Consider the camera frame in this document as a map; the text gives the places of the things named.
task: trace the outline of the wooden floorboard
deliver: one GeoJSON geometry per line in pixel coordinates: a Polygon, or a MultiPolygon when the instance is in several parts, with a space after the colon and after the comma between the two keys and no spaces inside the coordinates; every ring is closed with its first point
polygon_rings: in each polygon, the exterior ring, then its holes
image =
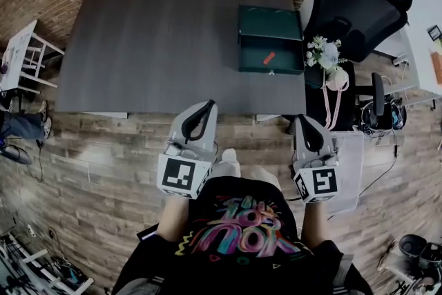
{"type": "MultiPolygon", "coordinates": [[[[402,77],[403,66],[395,68],[388,59],[372,55],[356,66],[357,82],[369,82],[372,71],[394,83],[402,77]]],[[[55,89],[44,88],[25,108],[38,110],[41,99],[47,99],[51,108],[56,95],[55,89]]],[[[442,114],[439,105],[435,111],[430,107],[409,109],[405,129],[396,134],[396,164],[361,196],[355,211],[329,222],[332,239],[343,252],[355,254],[356,266],[376,294],[384,294],[394,282],[391,274],[376,270],[390,240],[413,233],[439,241],[442,235],[441,153],[436,150],[442,139],[442,114]]],[[[135,248],[135,234],[158,222],[164,196],[155,187],[157,154],[174,115],[132,114],[119,120],[85,113],[50,114],[54,126],[41,150],[42,183],[31,178],[26,167],[0,158],[0,230],[13,226],[15,219],[14,233],[22,242],[30,242],[27,247],[63,253],[95,279],[91,292],[103,294],[135,248]],[[37,238],[29,238],[28,223],[37,238]],[[57,234],[60,248],[49,238],[49,229],[57,234]]],[[[286,198],[294,198],[298,193],[288,169],[293,146],[284,133],[286,125],[282,118],[258,124],[250,115],[221,115],[217,142],[220,152],[231,146],[237,149],[243,173],[261,164],[278,176],[286,198]]],[[[366,140],[362,188],[391,167],[395,141],[393,135],[366,140]]],[[[14,144],[31,155],[30,172],[39,177],[35,143],[15,140],[14,144]]],[[[289,204],[301,224],[302,203],[289,204]]]]}

